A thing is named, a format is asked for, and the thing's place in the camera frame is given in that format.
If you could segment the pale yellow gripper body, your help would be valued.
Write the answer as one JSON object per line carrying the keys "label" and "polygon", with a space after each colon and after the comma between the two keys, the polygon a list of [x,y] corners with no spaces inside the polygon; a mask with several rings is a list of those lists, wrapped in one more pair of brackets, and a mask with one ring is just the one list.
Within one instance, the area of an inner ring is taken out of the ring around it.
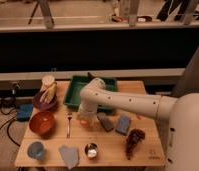
{"label": "pale yellow gripper body", "polygon": [[81,119],[90,121],[90,128],[94,124],[94,115],[91,113],[79,113],[77,116],[77,119],[78,121],[80,121]]}

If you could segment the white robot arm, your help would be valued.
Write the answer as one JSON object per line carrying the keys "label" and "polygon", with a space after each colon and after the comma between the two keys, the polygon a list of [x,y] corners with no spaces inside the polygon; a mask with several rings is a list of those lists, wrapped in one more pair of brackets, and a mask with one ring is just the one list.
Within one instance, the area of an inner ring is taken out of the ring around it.
{"label": "white robot arm", "polygon": [[79,114],[85,118],[103,105],[168,121],[165,171],[199,171],[199,93],[174,98],[112,92],[102,79],[94,78],[81,89],[80,98]]}

